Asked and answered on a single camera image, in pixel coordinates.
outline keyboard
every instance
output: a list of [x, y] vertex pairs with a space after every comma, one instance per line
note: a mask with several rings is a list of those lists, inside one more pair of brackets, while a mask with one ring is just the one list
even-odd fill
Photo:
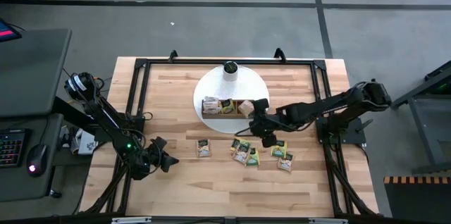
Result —
[[0, 168], [20, 166], [30, 134], [29, 129], [0, 130]]

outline red light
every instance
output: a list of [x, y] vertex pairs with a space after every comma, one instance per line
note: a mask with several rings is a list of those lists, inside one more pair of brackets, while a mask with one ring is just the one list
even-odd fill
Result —
[[10, 30], [2, 31], [2, 32], [0, 32], [0, 37], [6, 36], [6, 35], [12, 35], [12, 34], [14, 34], [14, 33]]

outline round white platform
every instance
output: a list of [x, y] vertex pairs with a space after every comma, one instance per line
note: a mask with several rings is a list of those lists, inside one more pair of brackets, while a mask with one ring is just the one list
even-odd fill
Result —
[[200, 120], [211, 129], [233, 133], [249, 127], [250, 119], [203, 119], [202, 99], [205, 97], [218, 97], [219, 99], [246, 99], [258, 100], [267, 98], [269, 100], [266, 84], [253, 70], [239, 66], [238, 79], [234, 82], [223, 80], [223, 66], [218, 66], [209, 71], [197, 83], [194, 90], [194, 109]]

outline white cylinder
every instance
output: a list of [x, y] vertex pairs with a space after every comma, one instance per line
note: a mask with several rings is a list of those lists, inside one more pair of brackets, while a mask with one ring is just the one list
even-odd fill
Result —
[[238, 70], [239, 70], [238, 64], [236, 64], [233, 61], [227, 61], [226, 63], [230, 63], [230, 62], [234, 63], [236, 65], [237, 70], [234, 73], [227, 73], [226, 72], [226, 67], [223, 66], [223, 79], [227, 80], [227, 81], [236, 81], [238, 79]]

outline wooden table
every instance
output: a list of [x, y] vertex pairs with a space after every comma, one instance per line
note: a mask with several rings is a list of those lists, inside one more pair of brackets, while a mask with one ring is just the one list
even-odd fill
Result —
[[[124, 112], [128, 100], [135, 57], [119, 57], [108, 101]], [[332, 94], [347, 90], [349, 82], [341, 59], [326, 60]], [[261, 141], [261, 164], [244, 167], [230, 157], [233, 136], [215, 132], [197, 117], [193, 93], [201, 77], [217, 65], [154, 65], [150, 71], [144, 112], [154, 114], [146, 122], [148, 139], [168, 141], [165, 150], [180, 163], [169, 173], [161, 170], [141, 181], [132, 181], [127, 215], [130, 216], [333, 216], [322, 147], [314, 126], [304, 132], [277, 132], [295, 155], [293, 171], [278, 170], [277, 159]], [[306, 66], [248, 66], [265, 81], [271, 108], [294, 102], [314, 101], [311, 73]], [[134, 110], [139, 94], [136, 94]], [[197, 158], [196, 139], [211, 139], [212, 157]], [[343, 145], [348, 179], [370, 209], [377, 212], [376, 199], [365, 155], [353, 145]], [[80, 210], [89, 208], [111, 180], [116, 153], [106, 144], [94, 153]], [[120, 202], [119, 185], [116, 205]], [[345, 210], [338, 182], [340, 206]]]

